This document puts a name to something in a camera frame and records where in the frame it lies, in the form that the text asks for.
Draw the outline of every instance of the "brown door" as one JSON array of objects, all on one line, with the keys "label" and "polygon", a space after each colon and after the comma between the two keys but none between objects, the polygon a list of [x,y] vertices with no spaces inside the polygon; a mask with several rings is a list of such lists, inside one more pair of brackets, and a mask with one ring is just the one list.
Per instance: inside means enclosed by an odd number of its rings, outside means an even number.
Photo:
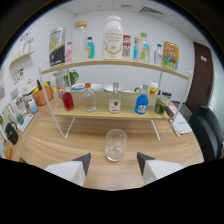
[{"label": "brown door", "polygon": [[194,43],[195,66],[186,106],[193,112],[198,103],[208,105],[213,84],[213,62],[210,49]]}]

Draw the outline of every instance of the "chair backrest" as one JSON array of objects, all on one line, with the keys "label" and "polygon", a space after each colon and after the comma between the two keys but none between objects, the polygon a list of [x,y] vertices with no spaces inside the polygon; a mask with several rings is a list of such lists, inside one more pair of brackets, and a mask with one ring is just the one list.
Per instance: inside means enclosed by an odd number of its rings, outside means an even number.
[{"label": "chair backrest", "polygon": [[200,145],[204,161],[219,159],[223,148],[223,132],[209,107],[198,104],[189,123]]}]

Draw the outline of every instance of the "cup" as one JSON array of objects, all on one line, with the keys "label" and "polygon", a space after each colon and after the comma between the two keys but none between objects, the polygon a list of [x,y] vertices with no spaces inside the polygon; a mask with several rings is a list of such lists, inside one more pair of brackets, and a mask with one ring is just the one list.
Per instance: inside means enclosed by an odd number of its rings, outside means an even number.
[{"label": "cup", "polygon": [[105,154],[111,161],[119,161],[125,153],[127,134],[120,129],[112,129],[106,135]]}]

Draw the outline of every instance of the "table surface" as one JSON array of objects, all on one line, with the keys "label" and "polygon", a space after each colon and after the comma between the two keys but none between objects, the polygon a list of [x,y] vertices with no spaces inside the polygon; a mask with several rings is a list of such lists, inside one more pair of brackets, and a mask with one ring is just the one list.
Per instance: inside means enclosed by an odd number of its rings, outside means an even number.
[{"label": "table surface", "polygon": [[[61,99],[50,101],[55,109]],[[64,133],[71,123],[71,117],[57,116]],[[160,136],[169,126],[168,120],[154,121]],[[124,157],[118,162],[105,156],[106,134],[111,129],[127,133],[127,147]],[[172,129],[159,142],[150,119],[110,120],[77,118],[68,138],[62,138],[47,105],[39,106],[38,112],[14,146],[12,160],[45,169],[48,165],[71,161],[91,153],[91,161],[84,187],[101,190],[123,190],[144,186],[137,161],[137,152],[158,160],[176,162],[183,167],[203,162],[203,156],[193,133],[178,138]]]}]

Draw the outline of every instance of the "plastic bottle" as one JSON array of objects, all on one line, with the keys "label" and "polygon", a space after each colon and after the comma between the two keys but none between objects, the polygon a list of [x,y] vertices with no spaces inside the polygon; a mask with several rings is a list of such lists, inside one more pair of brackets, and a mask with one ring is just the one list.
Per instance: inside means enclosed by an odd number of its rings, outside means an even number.
[{"label": "plastic bottle", "polygon": [[143,85],[142,93],[136,100],[135,112],[137,114],[145,114],[145,112],[146,112],[148,102],[149,102],[147,95],[146,95],[148,88],[149,87],[147,85]]},{"label": "plastic bottle", "polygon": [[157,50],[155,51],[155,56],[154,56],[154,64],[162,66],[162,61],[163,61],[163,51],[162,51],[162,45],[157,44]]},{"label": "plastic bottle", "polygon": [[149,93],[155,95],[156,91],[157,91],[157,88],[158,88],[158,83],[156,83],[155,81],[151,82],[150,83],[150,92]]},{"label": "plastic bottle", "polygon": [[51,91],[53,93],[53,97],[58,98],[59,97],[59,92],[58,92],[58,87],[57,87],[55,76],[50,77],[50,83],[51,83]]},{"label": "plastic bottle", "polygon": [[109,111],[119,113],[121,109],[121,94],[118,91],[119,83],[113,83],[113,92],[109,96]]},{"label": "plastic bottle", "polygon": [[72,62],[88,60],[87,21],[80,20],[74,24],[72,35]]},{"label": "plastic bottle", "polygon": [[141,41],[140,38],[136,38],[136,43],[135,43],[135,46],[134,46],[134,49],[133,49],[133,61],[136,61],[137,47],[138,47],[138,44],[139,44],[140,41]]},{"label": "plastic bottle", "polygon": [[148,64],[150,61],[150,46],[146,39],[147,34],[141,33],[141,41],[137,47],[137,61]]},{"label": "plastic bottle", "polygon": [[63,85],[62,101],[65,107],[65,110],[73,110],[75,108],[72,95],[70,92],[67,91],[67,86],[65,84]]},{"label": "plastic bottle", "polygon": [[68,50],[65,52],[65,63],[72,62],[72,42],[68,42]]},{"label": "plastic bottle", "polygon": [[93,112],[96,110],[96,100],[95,94],[90,90],[91,84],[85,83],[85,93],[84,93],[84,106],[87,112]]},{"label": "plastic bottle", "polygon": [[108,16],[104,29],[103,58],[122,59],[123,29],[119,16]]},{"label": "plastic bottle", "polygon": [[88,58],[93,59],[95,57],[94,43],[92,42],[92,37],[88,37]]}]

